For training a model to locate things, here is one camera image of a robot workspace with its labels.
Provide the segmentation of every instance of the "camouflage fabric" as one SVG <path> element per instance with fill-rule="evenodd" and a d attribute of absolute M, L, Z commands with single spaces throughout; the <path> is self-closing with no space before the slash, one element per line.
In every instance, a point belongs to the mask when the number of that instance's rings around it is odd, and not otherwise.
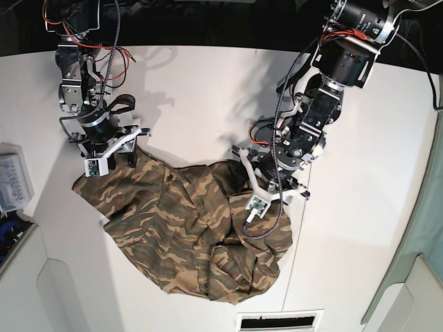
<path fill-rule="evenodd" d="M 236 304 L 273 285 L 292 244 L 286 215 L 264 239 L 242 234 L 246 179 L 233 160 L 173 169 L 140 151 L 136 169 L 118 163 L 108 176 L 82 176 L 73 190 L 110 220 L 105 231 L 166 293 Z M 277 213 L 274 204 L 248 232 L 267 231 Z"/>

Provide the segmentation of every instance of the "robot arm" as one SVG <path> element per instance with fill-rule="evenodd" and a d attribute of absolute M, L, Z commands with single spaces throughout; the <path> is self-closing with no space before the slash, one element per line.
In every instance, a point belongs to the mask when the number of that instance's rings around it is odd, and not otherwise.
<path fill-rule="evenodd" d="M 294 94 L 292 110 L 280 113 L 278 106 L 273 140 L 267 143 L 271 151 L 261 154 L 256 150 L 238 151 L 250 178 L 257 176 L 266 183 L 263 189 L 251 180 L 253 195 L 246 204 L 251 211 L 247 222 L 255 215 L 262 218 L 274 200 L 288 204 L 293 196 L 309 199 L 310 193 L 297 181 L 295 172 L 316 160 L 325 148 L 323 130 L 340 116 L 345 88 L 364 87 L 381 50 L 395 38 L 401 13 L 425 10 L 440 2 L 335 0 L 332 3 L 316 50 L 292 77 L 292 83 L 310 66 L 318 68 L 320 73 L 311 77 L 304 93 Z M 278 93 L 284 93 L 282 86 Z"/>
<path fill-rule="evenodd" d="M 92 30 L 100 27 L 100 1 L 46 0 L 42 14 L 47 31 L 62 38 L 55 53 L 55 61 L 62 72 L 59 104 L 70 116 L 60 118 L 60 124 L 69 141 L 76 143 L 85 157 L 86 176 L 107 175 L 115 166 L 116 151 L 123 154 L 129 167 L 135 167 L 137 137 L 147 135 L 149 129 L 141 129 L 137 122 L 121 127 L 118 115 L 135 109 L 136 100 L 132 95 L 120 95 L 110 105 L 104 101 L 116 49 L 107 47 L 111 56 L 107 74 L 102 78 L 96 60 L 103 47 L 91 43 L 88 38 Z M 113 110 L 118 104 L 125 107 Z M 77 120 L 83 133 L 70 134 L 64 126 L 66 120 Z"/>

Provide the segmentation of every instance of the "cloth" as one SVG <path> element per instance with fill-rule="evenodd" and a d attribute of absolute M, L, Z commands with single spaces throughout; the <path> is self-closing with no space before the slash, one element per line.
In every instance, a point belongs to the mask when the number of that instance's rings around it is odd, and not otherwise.
<path fill-rule="evenodd" d="M 273 285 L 292 244 L 286 215 L 264 239 L 242 234 L 246 184 L 234 160 L 174 169 L 139 151 L 135 169 L 118 163 L 108 176 L 82 176 L 73 190 L 110 220 L 105 231 L 163 291 L 237 304 Z M 270 229 L 278 208 L 255 218 L 248 233 Z"/>

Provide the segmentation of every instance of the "vent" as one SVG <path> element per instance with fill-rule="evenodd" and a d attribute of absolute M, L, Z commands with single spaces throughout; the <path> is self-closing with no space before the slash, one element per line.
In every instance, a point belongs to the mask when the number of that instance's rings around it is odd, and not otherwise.
<path fill-rule="evenodd" d="M 314 332 L 323 310 L 293 313 L 239 313 L 235 332 Z"/>

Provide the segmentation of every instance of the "clear plastic box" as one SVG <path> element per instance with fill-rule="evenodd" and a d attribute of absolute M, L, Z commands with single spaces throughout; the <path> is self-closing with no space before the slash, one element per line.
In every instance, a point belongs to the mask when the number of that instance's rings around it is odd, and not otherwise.
<path fill-rule="evenodd" d="M 31 199 L 19 154 L 0 155 L 0 211 L 23 209 Z"/>

